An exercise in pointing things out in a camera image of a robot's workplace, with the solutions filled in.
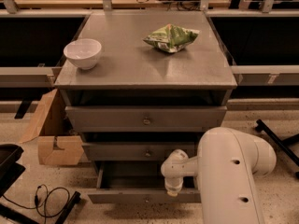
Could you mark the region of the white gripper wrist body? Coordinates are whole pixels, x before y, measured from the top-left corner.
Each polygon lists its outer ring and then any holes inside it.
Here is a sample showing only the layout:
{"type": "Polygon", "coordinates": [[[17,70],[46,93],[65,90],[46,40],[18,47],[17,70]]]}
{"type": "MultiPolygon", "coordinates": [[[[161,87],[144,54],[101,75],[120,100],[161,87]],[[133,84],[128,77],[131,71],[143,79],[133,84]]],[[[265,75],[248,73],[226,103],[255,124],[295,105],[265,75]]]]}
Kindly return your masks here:
{"type": "Polygon", "coordinates": [[[183,186],[183,164],[188,155],[181,149],[174,150],[161,166],[164,185],[168,193],[180,193],[183,186]]]}

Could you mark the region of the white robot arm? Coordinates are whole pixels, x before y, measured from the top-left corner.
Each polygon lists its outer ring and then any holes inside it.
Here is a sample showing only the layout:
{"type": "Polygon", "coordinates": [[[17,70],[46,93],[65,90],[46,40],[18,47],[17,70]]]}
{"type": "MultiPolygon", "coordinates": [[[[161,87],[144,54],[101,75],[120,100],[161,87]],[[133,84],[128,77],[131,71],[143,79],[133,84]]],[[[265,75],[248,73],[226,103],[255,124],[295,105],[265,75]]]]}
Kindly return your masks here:
{"type": "Polygon", "coordinates": [[[161,173],[167,194],[178,196],[183,178],[195,178],[204,224],[265,224],[254,176],[268,175],[276,165],[274,149],[264,139],[218,127],[201,137],[197,155],[174,150],[161,173]]]}

